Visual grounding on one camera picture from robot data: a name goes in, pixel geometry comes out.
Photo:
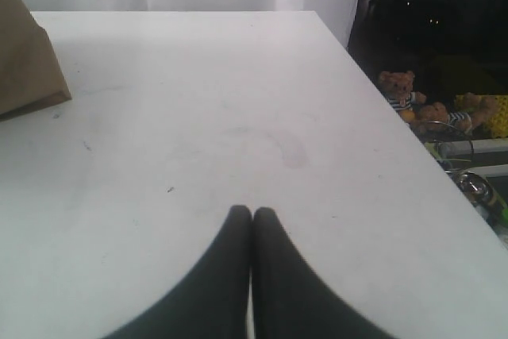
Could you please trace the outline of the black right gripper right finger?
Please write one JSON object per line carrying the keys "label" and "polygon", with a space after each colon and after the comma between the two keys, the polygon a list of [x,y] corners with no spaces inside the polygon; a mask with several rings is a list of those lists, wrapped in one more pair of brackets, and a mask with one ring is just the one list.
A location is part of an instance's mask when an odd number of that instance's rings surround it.
{"label": "black right gripper right finger", "polygon": [[336,295],[294,246],[274,210],[252,221],[256,338],[390,338]]}

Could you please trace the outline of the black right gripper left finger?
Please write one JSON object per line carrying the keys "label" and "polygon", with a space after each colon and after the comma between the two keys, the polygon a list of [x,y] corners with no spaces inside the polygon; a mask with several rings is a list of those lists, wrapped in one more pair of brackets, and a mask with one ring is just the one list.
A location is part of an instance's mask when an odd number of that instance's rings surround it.
{"label": "black right gripper left finger", "polygon": [[109,338],[246,338],[252,214],[232,206],[185,277]]}

